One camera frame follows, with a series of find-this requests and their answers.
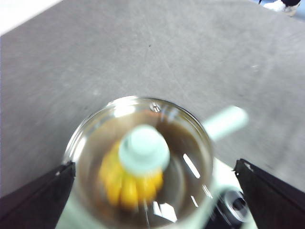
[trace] gray floor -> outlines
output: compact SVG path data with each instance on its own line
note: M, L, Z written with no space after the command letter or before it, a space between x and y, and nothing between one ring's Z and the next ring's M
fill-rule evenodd
M1 39L1 194L54 168L78 124L127 95L249 125L215 144L305 190L305 24L248 0L64 0Z

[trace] transparent lid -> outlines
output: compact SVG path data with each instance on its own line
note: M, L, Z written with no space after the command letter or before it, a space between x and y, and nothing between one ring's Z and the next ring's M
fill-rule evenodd
M143 126L152 129L133 132ZM140 139L135 146L134 139ZM131 149L140 166L137 157L128 157ZM76 162L72 192L108 228L184 221L203 203L212 175L210 141L200 123L179 106L152 98L121 98L88 117L65 157Z

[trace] mint green handle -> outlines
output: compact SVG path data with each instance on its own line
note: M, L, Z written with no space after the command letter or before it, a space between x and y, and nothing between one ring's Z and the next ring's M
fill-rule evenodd
M213 141L217 141L247 125L248 114L242 108L229 106L202 123Z

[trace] sneaker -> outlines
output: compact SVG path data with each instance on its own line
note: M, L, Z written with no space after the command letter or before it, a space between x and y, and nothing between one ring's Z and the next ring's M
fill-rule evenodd
M286 6L281 0L275 2L266 3L265 8L273 10L275 12L282 12L290 17L294 16L296 9L299 7L300 2L295 6Z

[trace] lid handle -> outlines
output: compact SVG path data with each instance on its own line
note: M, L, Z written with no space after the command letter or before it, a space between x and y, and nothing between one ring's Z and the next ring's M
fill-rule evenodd
M237 131L247 125L248 114L242 108L229 106L202 123L213 141Z
M150 125L139 125L128 132L119 148L123 167L135 176L165 170L170 152L164 137Z

